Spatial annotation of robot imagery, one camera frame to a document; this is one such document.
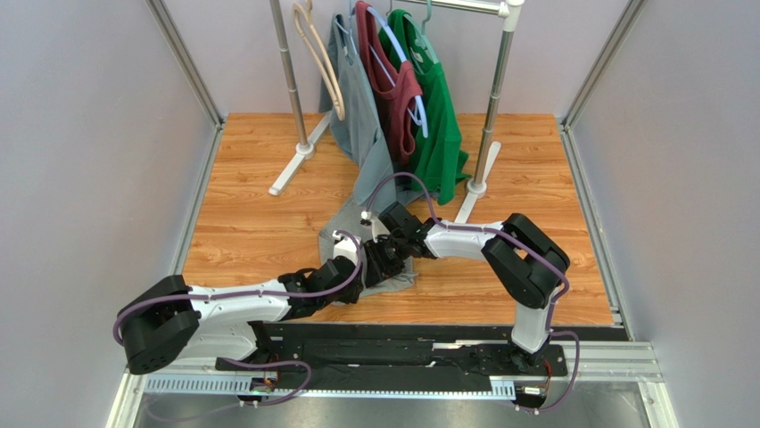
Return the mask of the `light grey cloth napkin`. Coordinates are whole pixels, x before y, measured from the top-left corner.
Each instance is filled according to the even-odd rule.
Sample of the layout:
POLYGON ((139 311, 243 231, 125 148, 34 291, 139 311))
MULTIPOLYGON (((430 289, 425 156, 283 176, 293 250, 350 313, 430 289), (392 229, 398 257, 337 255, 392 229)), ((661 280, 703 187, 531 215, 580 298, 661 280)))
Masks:
MULTIPOLYGON (((350 196, 320 230, 318 233, 318 252, 322 263, 338 255, 343 255, 352 261, 356 260, 356 246, 350 239, 342 235, 338 235, 339 241, 336 243, 337 238, 334 236, 336 230, 349 232, 358 243, 373 240, 371 227, 360 224, 361 212, 362 207, 350 196)), ((404 263, 405 266, 398 275, 369 287, 367 280, 368 265, 365 264, 359 274, 362 283, 362 290, 358 295, 359 299, 380 293, 402 292, 411 288, 415 284, 417 273, 414 271, 412 258, 405 259, 404 263)))

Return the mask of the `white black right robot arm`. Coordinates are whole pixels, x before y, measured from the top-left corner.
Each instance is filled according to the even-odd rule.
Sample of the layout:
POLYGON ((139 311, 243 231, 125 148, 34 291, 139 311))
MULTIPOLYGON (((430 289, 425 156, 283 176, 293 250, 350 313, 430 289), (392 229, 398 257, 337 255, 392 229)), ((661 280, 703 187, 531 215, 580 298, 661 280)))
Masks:
POLYGON ((367 288, 399 275, 409 258, 483 261, 516 302, 512 343, 527 355, 545 348, 552 306, 570 261, 527 216, 515 213, 490 224, 441 218, 422 222, 394 203, 379 215, 362 212, 361 223, 370 226, 373 234, 364 243, 367 288))

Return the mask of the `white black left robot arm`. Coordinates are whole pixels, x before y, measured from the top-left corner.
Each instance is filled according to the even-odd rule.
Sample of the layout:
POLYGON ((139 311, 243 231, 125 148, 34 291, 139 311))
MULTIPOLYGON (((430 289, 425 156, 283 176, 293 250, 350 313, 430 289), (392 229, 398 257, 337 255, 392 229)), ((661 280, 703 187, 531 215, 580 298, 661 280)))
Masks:
POLYGON ((252 322, 305 318, 336 300, 356 300, 361 268, 361 261, 338 256, 319 268, 225 289, 166 276, 118 312, 113 335, 133 375, 186 358, 246 358, 256 344, 252 322))

